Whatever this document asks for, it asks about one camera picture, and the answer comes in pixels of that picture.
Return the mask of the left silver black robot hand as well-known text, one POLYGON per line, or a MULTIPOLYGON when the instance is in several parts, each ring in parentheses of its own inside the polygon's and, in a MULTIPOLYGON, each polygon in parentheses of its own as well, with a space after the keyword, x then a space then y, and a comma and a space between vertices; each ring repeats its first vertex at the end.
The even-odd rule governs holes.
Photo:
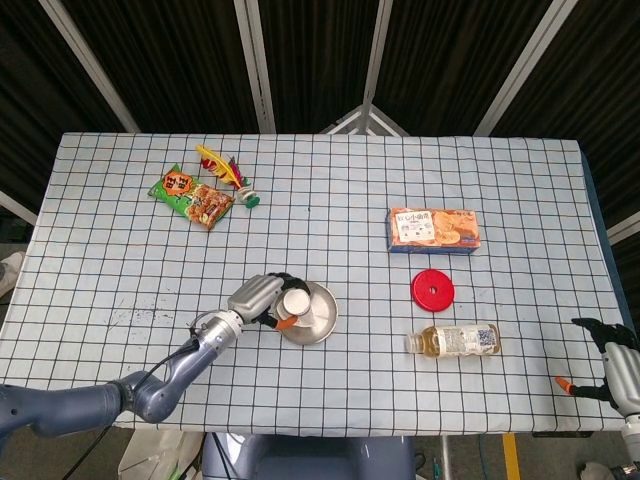
POLYGON ((274 330, 284 331, 292 328, 298 319, 310 308, 311 291, 302 279, 286 272, 255 275, 247 280, 228 298, 230 311, 238 314, 243 325, 259 323, 274 330), (271 311, 277 311, 275 305, 286 293, 303 292, 302 310, 299 313, 286 313, 283 319, 276 318, 271 311))

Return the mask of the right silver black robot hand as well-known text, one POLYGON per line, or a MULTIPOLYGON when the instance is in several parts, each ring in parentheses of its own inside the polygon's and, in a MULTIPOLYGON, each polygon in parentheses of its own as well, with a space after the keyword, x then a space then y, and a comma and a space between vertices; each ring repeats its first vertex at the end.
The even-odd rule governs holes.
POLYGON ((576 386, 562 377, 556 383, 570 396, 608 402, 622 417, 639 414, 639 339, 628 327, 595 318, 571 322, 589 331, 602 356, 605 376, 600 386, 576 386))

